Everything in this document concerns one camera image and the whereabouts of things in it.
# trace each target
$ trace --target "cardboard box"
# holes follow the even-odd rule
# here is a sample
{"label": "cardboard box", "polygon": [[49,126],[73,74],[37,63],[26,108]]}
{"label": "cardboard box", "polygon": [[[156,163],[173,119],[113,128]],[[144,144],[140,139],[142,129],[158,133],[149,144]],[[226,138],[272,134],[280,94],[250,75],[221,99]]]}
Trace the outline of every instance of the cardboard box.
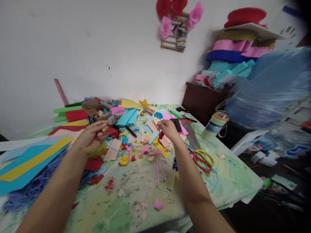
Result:
{"label": "cardboard box", "polygon": [[[82,104],[82,109],[85,111],[85,113],[89,116],[92,117],[93,116],[93,121],[97,122],[97,121],[101,121],[101,120],[108,120],[108,116],[109,113],[106,113],[104,115],[102,115],[101,117],[94,117],[94,116],[98,116],[98,111],[104,111],[104,109],[110,110],[112,108],[111,105],[108,104],[104,104],[101,105],[98,103],[98,101],[96,99],[84,102]],[[116,116],[113,116],[112,120],[112,126],[115,125],[118,121],[116,119]]]}

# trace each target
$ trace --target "red paper flower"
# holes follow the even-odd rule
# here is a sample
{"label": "red paper flower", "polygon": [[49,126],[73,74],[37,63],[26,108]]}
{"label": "red paper flower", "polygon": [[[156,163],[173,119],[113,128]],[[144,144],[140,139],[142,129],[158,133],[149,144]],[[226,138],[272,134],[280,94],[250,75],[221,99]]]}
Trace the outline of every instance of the red paper flower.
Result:
{"label": "red paper flower", "polygon": [[182,11],[186,7],[188,3],[188,0],[173,0],[172,1],[172,6],[173,6],[173,14],[172,14],[172,19],[174,18],[175,15],[181,16]]}
{"label": "red paper flower", "polygon": [[159,18],[162,20],[163,16],[168,16],[169,11],[171,10],[172,2],[171,0],[158,0],[156,3],[156,12],[158,13]]}

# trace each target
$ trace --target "scissors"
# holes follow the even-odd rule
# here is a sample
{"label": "scissors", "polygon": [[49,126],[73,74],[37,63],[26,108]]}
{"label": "scissors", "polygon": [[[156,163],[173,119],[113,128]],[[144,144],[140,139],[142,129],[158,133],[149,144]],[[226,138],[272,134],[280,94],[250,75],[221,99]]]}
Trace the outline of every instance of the scissors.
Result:
{"label": "scissors", "polygon": [[[203,171],[205,172],[211,172],[212,171],[212,166],[215,165],[215,161],[214,159],[212,158],[212,156],[207,153],[206,151],[204,150],[194,150],[191,146],[189,146],[188,144],[186,144],[186,146],[188,147],[188,149],[191,151],[192,155],[193,155],[193,160],[194,162],[197,164],[198,167],[200,167]],[[208,157],[210,157],[212,163],[210,163],[206,156],[204,154],[207,154]],[[208,169],[207,168],[204,168],[202,167],[199,163],[198,163],[198,160],[200,160],[202,163],[205,164],[205,166],[209,167]]]}

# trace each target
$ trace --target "white wall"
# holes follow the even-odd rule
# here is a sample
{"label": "white wall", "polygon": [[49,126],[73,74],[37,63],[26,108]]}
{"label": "white wall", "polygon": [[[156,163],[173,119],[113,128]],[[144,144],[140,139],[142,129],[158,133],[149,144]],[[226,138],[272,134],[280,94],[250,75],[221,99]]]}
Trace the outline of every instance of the white wall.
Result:
{"label": "white wall", "polygon": [[[190,12],[197,0],[189,0]],[[270,26],[285,0],[201,0],[204,15],[184,53],[160,49],[156,0],[0,0],[0,133],[24,139],[85,96],[182,102],[204,67],[211,30],[230,11],[260,7]]]}

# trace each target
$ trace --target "plastic bag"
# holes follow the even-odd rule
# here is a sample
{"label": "plastic bag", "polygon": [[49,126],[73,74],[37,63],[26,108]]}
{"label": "plastic bag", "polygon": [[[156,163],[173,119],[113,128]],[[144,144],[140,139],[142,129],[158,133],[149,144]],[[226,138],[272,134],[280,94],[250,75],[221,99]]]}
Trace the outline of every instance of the plastic bag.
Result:
{"label": "plastic bag", "polygon": [[272,127],[286,107],[311,94],[310,53],[302,47],[263,55],[216,110],[227,104],[231,121],[253,130]]}

